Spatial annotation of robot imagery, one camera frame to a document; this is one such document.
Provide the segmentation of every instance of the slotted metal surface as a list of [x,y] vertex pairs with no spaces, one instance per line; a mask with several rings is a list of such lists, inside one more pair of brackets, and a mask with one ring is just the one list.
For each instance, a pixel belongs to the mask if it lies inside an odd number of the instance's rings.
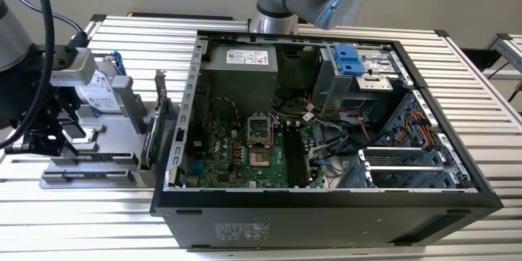
[[[155,100],[153,71],[164,70],[168,96],[180,101],[197,29],[246,31],[247,24],[108,17],[88,27],[89,47],[95,53],[121,52],[144,100]],[[395,29],[320,31],[303,25],[300,34],[402,42],[506,208],[424,248],[187,252],[163,219],[148,215],[151,189],[44,191],[37,181],[45,158],[5,156],[0,252],[11,253],[0,260],[522,260],[521,119],[452,41],[432,31]]]

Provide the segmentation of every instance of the black cable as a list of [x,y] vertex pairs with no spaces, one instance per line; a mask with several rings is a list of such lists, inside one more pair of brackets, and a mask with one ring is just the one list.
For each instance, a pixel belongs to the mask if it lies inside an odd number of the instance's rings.
[[513,99],[515,99],[518,93],[519,93],[519,91],[514,91],[514,92],[513,92],[511,96],[510,96],[509,99],[507,99],[507,102],[511,102]]
[[12,136],[3,142],[0,142],[0,149],[13,144],[24,135],[28,127],[35,121],[39,114],[41,104],[44,102],[47,92],[49,90],[49,80],[52,74],[53,56],[55,56],[55,23],[52,19],[51,1],[40,0],[43,10],[43,22],[45,27],[45,61],[41,70],[40,84],[36,89],[35,99],[32,100],[29,110],[20,125],[16,128]]
[[506,65],[509,65],[509,62],[506,62],[494,72],[492,74],[490,74],[490,76],[487,77],[487,79],[491,79],[491,77],[494,75],[496,75],[496,73],[506,67]]
[[[28,0],[19,0],[29,9],[32,9],[33,11],[41,13],[41,8],[37,7],[35,4],[32,4],[31,2],[28,2]],[[52,14],[53,18],[63,21],[65,24],[68,24],[71,27],[75,28],[76,32],[83,32],[83,29],[80,27],[80,25],[72,20],[69,19],[68,17],[64,17],[63,15],[57,14],[57,13],[53,13]]]
[[287,96],[279,103],[279,105],[276,106],[276,109],[279,112],[282,111],[282,107],[287,104],[287,102],[296,96],[296,94],[292,94],[290,96]]
[[315,160],[328,159],[334,156],[351,156],[355,155],[360,149],[364,147],[372,145],[383,136],[390,136],[391,142],[395,140],[395,134],[392,131],[382,131],[379,134],[376,134],[370,140],[367,140],[362,145],[359,145],[356,148],[340,152],[331,153],[330,155],[324,156],[323,158],[318,158]]

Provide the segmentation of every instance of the electrical cable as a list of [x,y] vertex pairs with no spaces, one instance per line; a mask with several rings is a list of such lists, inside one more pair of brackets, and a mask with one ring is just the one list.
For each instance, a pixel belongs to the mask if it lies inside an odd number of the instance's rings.
[[347,172],[347,170],[344,170],[340,174],[335,175],[335,176],[330,179],[330,181],[328,181],[328,189],[330,189],[330,185],[332,184],[334,180],[335,180],[338,177],[340,177],[343,174],[346,174],[346,172]]
[[518,93],[519,93],[519,91],[513,92],[511,96],[507,99],[507,102],[511,102],[515,99]]
[[351,155],[355,155],[359,152],[360,149],[363,149],[367,146],[372,145],[386,135],[390,137],[390,140],[392,142],[395,140],[395,135],[394,135],[392,131],[382,131],[370,140],[367,140],[363,144],[360,144],[356,148],[354,148],[351,150],[347,150],[347,151],[339,151],[339,152],[331,153],[330,155],[327,155],[323,158],[314,159],[314,161],[328,159],[328,158],[331,158],[334,156],[351,156]]
[[227,97],[213,97],[211,102],[213,102],[215,100],[224,100],[227,101],[231,105],[232,105],[232,108],[233,108],[233,112],[236,114],[236,124],[237,124],[237,128],[242,127],[240,125],[240,122],[239,122],[239,110],[237,110],[237,106],[236,104],[233,103],[233,101],[231,101],[231,99],[228,99]]
[[[426,119],[424,115],[420,112],[412,111],[412,114],[416,115],[415,119]],[[424,136],[426,143],[428,145],[435,145],[435,140],[432,139],[432,137],[430,135],[430,131],[428,131],[426,125],[418,125],[418,128],[422,131],[422,135]]]
[[366,137],[367,140],[370,140],[370,136],[368,136],[368,132],[366,131],[364,121],[363,121],[360,112],[359,112],[359,121],[360,121],[360,128],[362,128],[362,131],[364,133],[364,137]]
[[[28,0],[19,0],[29,9],[32,9],[33,11],[39,12],[39,13],[43,13],[43,10],[40,7],[37,7],[36,5],[33,5],[31,2],[28,2]],[[75,28],[76,32],[83,32],[83,29],[80,27],[80,25],[72,20],[69,19],[68,17],[64,17],[63,15],[57,14],[57,13],[53,13],[52,14],[52,17],[60,21],[63,21],[65,24],[68,24],[71,27]]]
[[492,72],[492,74],[490,74],[490,76],[487,77],[487,79],[491,79],[491,77],[494,75],[496,75],[496,73],[506,67],[506,65],[509,65],[509,62],[506,62],[503,65],[501,65],[499,68],[496,68],[496,70]]
[[28,127],[35,121],[36,115],[39,114],[41,104],[45,101],[45,95],[49,90],[49,81],[52,74],[52,65],[55,57],[55,23],[52,19],[52,8],[51,0],[40,0],[41,2],[41,11],[43,11],[43,22],[45,28],[45,60],[41,70],[41,77],[39,87],[36,89],[35,99],[32,100],[27,115],[19,124],[15,133],[12,136],[3,142],[0,142],[0,149],[4,149],[7,146],[13,144],[24,135]]
[[332,166],[331,164],[319,163],[319,162],[315,162],[315,163],[316,163],[318,165],[330,167],[330,168],[334,169],[335,171],[339,171],[339,172],[343,172],[343,171],[344,171],[344,169],[339,169],[339,168],[336,168],[335,166]]

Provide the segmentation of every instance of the cable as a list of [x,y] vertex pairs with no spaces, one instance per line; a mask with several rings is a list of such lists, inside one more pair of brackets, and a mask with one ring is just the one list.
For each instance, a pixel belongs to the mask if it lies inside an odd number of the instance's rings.
[[367,140],[370,140],[368,132],[366,131],[366,127],[364,127],[364,120],[362,118],[362,111],[359,111],[359,121],[360,121],[360,128],[364,133],[364,137]]
[[335,175],[335,176],[330,179],[330,181],[328,181],[328,189],[330,189],[330,185],[332,184],[334,180],[335,180],[338,177],[340,177],[343,174],[346,174],[346,172],[347,172],[347,170],[344,170],[340,174]]
[[487,77],[487,79],[491,79],[491,77],[494,75],[496,75],[496,73],[506,67],[506,65],[509,65],[509,62],[506,62],[499,68],[496,68],[496,70],[492,72],[492,74],[490,74],[490,76]]
[[271,110],[272,110],[279,116],[295,117],[296,119],[300,118],[299,115],[283,114],[282,112],[276,111],[274,107],[271,108]]
[[[33,11],[39,12],[39,13],[43,13],[41,11],[41,8],[37,7],[36,5],[33,5],[31,2],[28,2],[28,0],[19,0],[29,9],[32,9]],[[80,27],[80,25],[69,18],[64,17],[63,15],[59,15],[57,13],[53,13],[52,14],[52,17],[60,21],[63,21],[64,23],[67,23],[71,27],[75,28],[76,32],[83,32],[83,29]]]
[[332,166],[331,164],[319,163],[319,162],[315,162],[315,163],[319,164],[319,165],[331,167],[335,171],[339,171],[339,172],[343,172],[343,171],[344,171],[344,169],[339,169],[339,168],[336,168],[335,166]]
[[45,100],[45,95],[49,89],[49,80],[52,74],[52,65],[55,57],[55,23],[52,20],[52,9],[51,9],[51,0],[40,0],[41,2],[41,11],[43,11],[43,22],[45,28],[45,60],[41,71],[40,83],[36,89],[35,99],[31,102],[31,107],[27,111],[27,115],[16,128],[12,136],[3,142],[0,142],[0,149],[4,149],[7,146],[13,144],[24,135],[28,127],[35,121],[36,115],[39,114],[41,104]]
[[515,99],[518,93],[519,93],[519,91],[514,91],[514,92],[513,92],[511,96],[510,96],[509,99],[507,99],[507,102],[511,102],[513,99]]
[[356,148],[354,148],[351,150],[347,150],[347,151],[339,151],[339,152],[331,153],[330,155],[327,155],[323,158],[314,159],[314,161],[328,159],[328,158],[331,158],[334,156],[351,156],[351,155],[355,155],[359,152],[360,149],[363,149],[364,147],[372,145],[386,135],[390,137],[390,140],[392,142],[395,140],[395,135],[394,135],[392,131],[382,131],[370,140],[367,140],[363,144],[360,144]]
[[233,112],[236,113],[236,123],[237,123],[237,128],[242,127],[240,123],[239,123],[239,110],[237,110],[237,106],[236,104],[231,101],[231,99],[228,99],[227,97],[213,97],[211,102],[213,102],[215,100],[225,100],[228,101],[228,103],[232,105],[232,108],[233,108]]
[[[411,115],[414,117],[412,122],[415,122],[416,119],[424,119],[424,116],[419,112],[415,112],[415,111],[406,112],[406,114],[404,114],[404,127],[403,127],[402,132],[394,142],[395,144],[402,140],[402,138],[404,137],[404,135],[407,133],[407,125],[408,125],[407,115]],[[431,138],[431,135],[430,135],[427,128],[423,125],[416,125],[416,127],[422,133],[422,136],[424,137],[426,143],[428,145],[435,145],[435,141]]]

